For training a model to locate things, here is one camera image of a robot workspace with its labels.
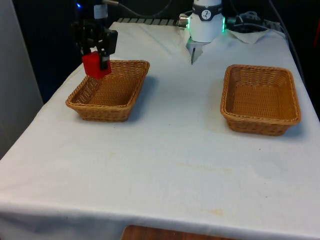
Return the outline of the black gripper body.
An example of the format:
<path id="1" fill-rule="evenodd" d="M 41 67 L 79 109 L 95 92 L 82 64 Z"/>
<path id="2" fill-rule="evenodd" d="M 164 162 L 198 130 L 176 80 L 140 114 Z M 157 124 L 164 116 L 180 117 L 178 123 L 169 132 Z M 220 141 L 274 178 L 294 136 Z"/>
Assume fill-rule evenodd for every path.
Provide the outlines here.
<path id="1" fill-rule="evenodd" d="M 106 4 L 96 4 L 93 6 L 94 19 L 102 26 L 106 25 L 108 18 L 108 6 Z"/>

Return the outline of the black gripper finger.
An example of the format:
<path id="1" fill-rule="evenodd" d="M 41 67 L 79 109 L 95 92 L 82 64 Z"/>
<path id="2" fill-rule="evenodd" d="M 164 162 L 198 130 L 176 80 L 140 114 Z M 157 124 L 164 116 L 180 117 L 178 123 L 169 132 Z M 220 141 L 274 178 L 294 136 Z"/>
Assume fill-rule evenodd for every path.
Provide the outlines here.
<path id="1" fill-rule="evenodd" d="M 89 55 L 96 46 L 96 22 L 93 20 L 75 21 L 71 24 L 72 32 L 81 55 Z"/>
<path id="2" fill-rule="evenodd" d="M 108 70 L 110 55 L 113 55 L 116 51 L 118 32 L 103 27 L 97 36 L 96 47 L 99 55 L 99 67 L 101 71 Z"/>

